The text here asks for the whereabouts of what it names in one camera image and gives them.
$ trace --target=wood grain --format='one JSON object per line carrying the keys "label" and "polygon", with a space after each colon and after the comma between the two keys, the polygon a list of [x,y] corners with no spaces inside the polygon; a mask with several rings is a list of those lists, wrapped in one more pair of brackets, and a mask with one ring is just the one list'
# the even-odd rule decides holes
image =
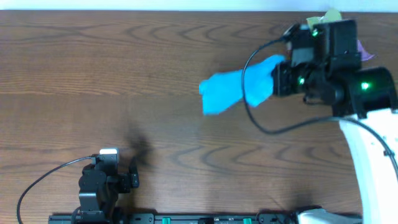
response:
{"label": "wood grain", "polygon": [[[361,212],[349,150],[336,124],[264,136],[238,104],[204,117],[198,84],[238,69],[259,44],[314,12],[0,12],[0,223],[16,223],[23,190],[46,171],[121,148],[139,158],[141,186],[119,204],[158,212]],[[345,14],[396,74],[395,14]],[[272,46],[256,61],[284,51]],[[301,96],[255,109],[281,127],[329,114]],[[78,206],[85,162],[44,179],[22,203],[25,223]]]}

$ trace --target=green led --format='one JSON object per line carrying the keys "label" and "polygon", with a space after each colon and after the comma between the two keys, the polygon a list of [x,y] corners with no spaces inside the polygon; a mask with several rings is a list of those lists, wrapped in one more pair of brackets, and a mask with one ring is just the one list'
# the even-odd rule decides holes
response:
{"label": "green led", "polygon": [[315,29],[315,30],[312,31],[312,36],[313,36],[313,37],[316,37],[318,34],[319,34],[319,32],[318,32],[317,29]]}
{"label": "green led", "polygon": [[367,82],[362,82],[361,83],[361,88],[362,88],[362,90],[367,90],[368,88],[370,88],[370,83],[367,83]]}
{"label": "green led", "polygon": [[305,79],[303,77],[298,78],[298,84],[303,85],[305,83]]}

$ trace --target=wooden table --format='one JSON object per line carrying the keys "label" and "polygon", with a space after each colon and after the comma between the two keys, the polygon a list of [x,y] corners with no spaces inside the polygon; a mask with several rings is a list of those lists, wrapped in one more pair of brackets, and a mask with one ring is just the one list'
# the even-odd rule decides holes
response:
{"label": "wooden table", "polygon": [[[199,83],[239,69],[250,53],[306,12],[0,12],[0,223],[16,222],[23,190],[64,162],[121,149],[136,155],[141,186],[119,204],[158,212],[291,210],[318,204],[361,212],[353,162],[337,124],[265,136],[238,103],[203,116]],[[395,14],[344,14],[376,54],[365,66],[397,74]],[[256,61],[284,52],[266,49]],[[302,96],[255,109],[277,128],[330,114]],[[22,203],[25,223],[79,205],[87,162],[37,184]]]}

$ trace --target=crumpled blue cloth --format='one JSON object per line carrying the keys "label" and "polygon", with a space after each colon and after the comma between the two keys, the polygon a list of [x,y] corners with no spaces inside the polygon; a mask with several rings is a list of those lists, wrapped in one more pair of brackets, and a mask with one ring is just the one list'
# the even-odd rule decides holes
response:
{"label": "crumpled blue cloth", "polygon": [[[246,69],[244,86],[251,106],[258,106],[272,95],[274,81],[271,71],[284,60],[282,55],[273,55]],[[200,83],[204,115],[220,114],[243,97],[241,76],[242,70],[216,73]]]}

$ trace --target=white background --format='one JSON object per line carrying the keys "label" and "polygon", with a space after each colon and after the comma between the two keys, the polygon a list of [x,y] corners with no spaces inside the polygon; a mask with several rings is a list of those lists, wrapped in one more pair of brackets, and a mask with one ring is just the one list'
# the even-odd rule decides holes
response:
{"label": "white background", "polygon": [[0,9],[398,12],[398,0],[0,0]]}

